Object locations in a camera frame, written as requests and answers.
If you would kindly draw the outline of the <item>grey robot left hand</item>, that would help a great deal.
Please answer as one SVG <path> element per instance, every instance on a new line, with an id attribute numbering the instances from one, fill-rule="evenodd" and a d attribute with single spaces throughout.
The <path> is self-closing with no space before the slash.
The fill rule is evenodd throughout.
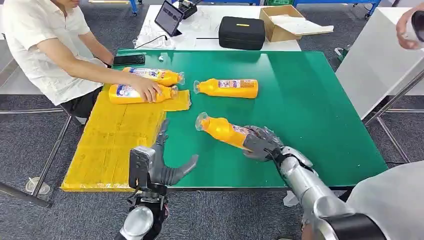
<path id="1" fill-rule="evenodd" d="M 166 118 L 160 126 L 154 144 L 151 146 L 155 154 L 153 160 L 149 162 L 148 172 L 152 183 L 173 186 L 197 166 L 199 155 L 192 155 L 190 160 L 180 167 L 168 167 L 164 160 L 165 143 L 168 139 L 168 125 L 169 120 Z"/>

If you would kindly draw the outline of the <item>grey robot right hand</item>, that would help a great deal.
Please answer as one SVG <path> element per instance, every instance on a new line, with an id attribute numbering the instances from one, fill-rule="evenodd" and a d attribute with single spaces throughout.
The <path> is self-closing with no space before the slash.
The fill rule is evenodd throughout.
<path id="1" fill-rule="evenodd" d="M 258 127 L 255 125 L 244 126 L 248 134 L 242 144 L 243 155 L 247 158 L 260 162 L 272 160 L 271 153 L 275 149 L 281 149 L 285 145 L 281 139 L 266 126 Z"/>

